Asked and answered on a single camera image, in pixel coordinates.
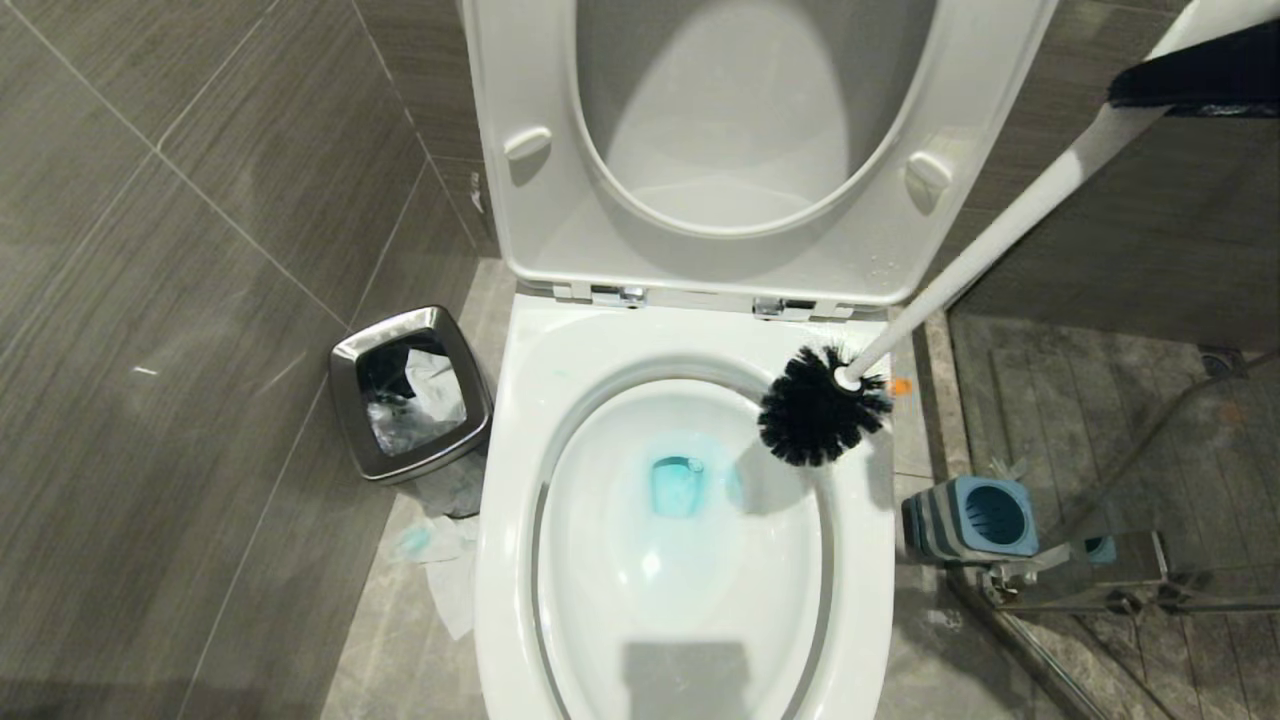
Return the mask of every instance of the white brush handle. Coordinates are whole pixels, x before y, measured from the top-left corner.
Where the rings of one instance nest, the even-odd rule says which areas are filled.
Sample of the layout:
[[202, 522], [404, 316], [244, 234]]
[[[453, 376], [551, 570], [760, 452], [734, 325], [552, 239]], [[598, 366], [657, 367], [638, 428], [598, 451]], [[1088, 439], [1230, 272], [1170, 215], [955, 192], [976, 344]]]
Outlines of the white brush handle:
[[[1280, 15], [1280, 0], [1194, 0], [1174, 20], [1147, 59], [1158, 58]], [[846, 368], [836, 382], [858, 388], [859, 379], [929, 315], [964, 292], [987, 268], [1075, 192], [1084, 181], [1143, 133], [1169, 108], [1103, 106], [1075, 142], [1014, 200], [991, 227], [951, 261]]]

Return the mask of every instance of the black brush head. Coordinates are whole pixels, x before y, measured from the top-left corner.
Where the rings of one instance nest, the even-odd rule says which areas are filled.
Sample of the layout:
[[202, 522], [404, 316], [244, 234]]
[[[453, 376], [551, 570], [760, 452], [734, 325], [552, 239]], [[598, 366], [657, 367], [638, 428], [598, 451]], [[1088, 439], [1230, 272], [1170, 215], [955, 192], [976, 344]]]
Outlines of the black brush head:
[[835, 462], [864, 432], [881, 429], [882, 418], [893, 409], [883, 378], [863, 377], [859, 389], [845, 389], [833, 374], [849, 364], [840, 348], [828, 345], [820, 352], [801, 348], [760, 401], [760, 439], [791, 465]]

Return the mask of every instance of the toilet brush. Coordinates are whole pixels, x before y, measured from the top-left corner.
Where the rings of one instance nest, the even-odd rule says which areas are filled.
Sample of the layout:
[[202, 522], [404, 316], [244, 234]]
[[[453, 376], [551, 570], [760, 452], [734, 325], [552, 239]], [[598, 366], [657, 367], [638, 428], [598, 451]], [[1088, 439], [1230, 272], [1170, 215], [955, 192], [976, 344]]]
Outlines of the toilet brush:
[[[1197, 0], [1187, 6], [1148, 60], [1270, 19], [1276, 3]], [[1125, 145], [1160, 119], [1169, 105], [1105, 105], [1093, 123], [991, 225], [854, 357], [837, 346], [804, 347], [760, 402], [760, 439], [791, 465], [824, 465], [874, 433], [892, 409], [884, 379], [865, 373], [929, 315], [946, 306]]]

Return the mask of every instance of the white toilet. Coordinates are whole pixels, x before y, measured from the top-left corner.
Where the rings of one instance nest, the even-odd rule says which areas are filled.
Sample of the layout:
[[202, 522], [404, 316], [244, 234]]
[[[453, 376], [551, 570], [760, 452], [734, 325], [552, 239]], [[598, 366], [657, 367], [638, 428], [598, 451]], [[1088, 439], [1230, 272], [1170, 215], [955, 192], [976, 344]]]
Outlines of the white toilet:
[[891, 430], [796, 469], [758, 402], [911, 293], [1052, 10], [463, 0], [524, 287], [480, 514], [490, 719], [874, 715]]

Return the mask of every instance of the trash can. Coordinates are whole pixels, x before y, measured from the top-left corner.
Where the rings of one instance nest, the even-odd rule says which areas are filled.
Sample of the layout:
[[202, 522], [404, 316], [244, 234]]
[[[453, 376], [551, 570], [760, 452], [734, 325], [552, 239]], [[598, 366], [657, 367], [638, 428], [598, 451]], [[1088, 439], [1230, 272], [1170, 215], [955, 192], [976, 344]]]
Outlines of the trash can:
[[444, 307], [388, 318], [334, 346], [329, 383], [360, 474], [428, 515], [480, 511], [493, 398]]

